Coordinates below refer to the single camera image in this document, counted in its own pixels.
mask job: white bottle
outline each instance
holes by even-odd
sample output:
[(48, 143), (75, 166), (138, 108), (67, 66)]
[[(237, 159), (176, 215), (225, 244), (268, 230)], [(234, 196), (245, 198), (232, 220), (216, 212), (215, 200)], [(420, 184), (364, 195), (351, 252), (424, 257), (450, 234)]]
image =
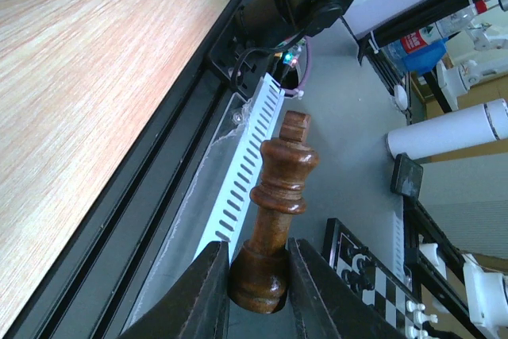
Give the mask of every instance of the white bottle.
[(450, 37), (453, 33), (460, 32), (479, 14), (487, 11), (484, 0), (473, 6), (464, 8), (442, 18), (431, 25), (419, 29), (416, 32), (404, 36), (383, 48), (385, 54), (392, 60), (400, 60), (422, 48), (425, 48), (438, 40)]

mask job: cable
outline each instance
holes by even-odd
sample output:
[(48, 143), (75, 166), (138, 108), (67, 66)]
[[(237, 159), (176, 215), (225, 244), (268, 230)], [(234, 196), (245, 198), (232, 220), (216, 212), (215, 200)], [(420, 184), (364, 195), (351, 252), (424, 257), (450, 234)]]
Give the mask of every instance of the cable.
[(285, 52), (296, 43), (298, 43), (303, 37), (305, 37), (306, 29), (303, 29), (299, 33), (297, 33), (287, 44), (279, 46), (278, 48), (247, 48), (245, 49), (240, 56), (238, 57), (237, 63), (233, 68), (233, 73), (231, 74), (231, 87), (233, 89), (238, 87), (238, 72), (240, 71), (241, 66), (244, 64), (247, 56), (254, 52), (264, 53), (266, 55), (276, 54)]
[(312, 47), (311, 47), (309, 37), (305, 37), (305, 41), (306, 41), (305, 73), (303, 74), (302, 81), (300, 81), (300, 83), (298, 84), (298, 86), (295, 89), (285, 89), (286, 95), (296, 96), (296, 95), (300, 94), (300, 96), (301, 96), (303, 90), (305, 89), (305, 85), (307, 84), (307, 81), (309, 80), (310, 70), (312, 68)]
[(276, 53), (273, 59), (273, 63), (271, 64), (271, 70), (270, 75), (273, 77), (275, 74), (275, 71), (277, 70), (277, 65), (279, 64), (279, 61), (282, 59), (282, 54)]
[(284, 70), (283, 70), (283, 75), (280, 77), (280, 85), (282, 86), (283, 82), (284, 82), (284, 79), (286, 78), (287, 74), (289, 73), (289, 70), (291, 69), (291, 65), (287, 64), (285, 67), (284, 67)]

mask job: wooden chess king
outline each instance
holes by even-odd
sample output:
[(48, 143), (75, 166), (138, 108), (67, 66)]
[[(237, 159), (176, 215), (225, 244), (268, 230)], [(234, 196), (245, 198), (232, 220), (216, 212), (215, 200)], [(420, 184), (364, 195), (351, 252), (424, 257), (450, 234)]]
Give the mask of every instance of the wooden chess king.
[(271, 314), (286, 302), (287, 235), (293, 216), (306, 210), (305, 179), (319, 163), (317, 153), (306, 144), (309, 125), (310, 115), (288, 111), (279, 138), (261, 145), (261, 182), (250, 194), (259, 206), (256, 224), (229, 273), (229, 297), (246, 310)]

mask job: screw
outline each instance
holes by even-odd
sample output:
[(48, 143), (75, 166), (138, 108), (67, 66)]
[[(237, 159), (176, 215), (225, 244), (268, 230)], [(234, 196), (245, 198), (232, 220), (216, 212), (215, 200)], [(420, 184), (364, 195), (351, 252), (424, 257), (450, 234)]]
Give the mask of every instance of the screw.
[(243, 120), (244, 118), (242, 117), (241, 113), (233, 114), (233, 122), (235, 125), (239, 125)]

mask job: black cable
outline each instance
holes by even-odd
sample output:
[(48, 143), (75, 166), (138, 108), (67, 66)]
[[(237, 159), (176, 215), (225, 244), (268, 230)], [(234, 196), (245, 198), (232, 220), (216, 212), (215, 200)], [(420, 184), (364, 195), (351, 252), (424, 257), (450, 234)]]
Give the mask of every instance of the black cable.
[(277, 65), (279, 65), (279, 61), (282, 57), (274, 56), (273, 62), (271, 63), (270, 75), (273, 77), (275, 71), (277, 70)]
[(291, 65), (287, 64), (285, 67), (284, 67), (284, 70), (283, 70), (283, 75), (281, 76), (280, 78), (280, 85), (282, 86), (283, 82), (284, 82), (284, 79), (286, 78), (287, 74), (289, 73), (289, 71), (291, 70)]
[(233, 89), (238, 87), (238, 72), (240, 71), (241, 66), (244, 64), (247, 56), (253, 52), (264, 53), (266, 55), (276, 54), (287, 51), (289, 48), (293, 47), (296, 43), (298, 43), (303, 37), (306, 35), (306, 30), (303, 29), (299, 33), (296, 34), (287, 44), (282, 45), (278, 48), (247, 48), (245, 49), (240, 56), (238, 57), (237, 63), (233, 68), (233, 73), (231, 74), (231, 87)]

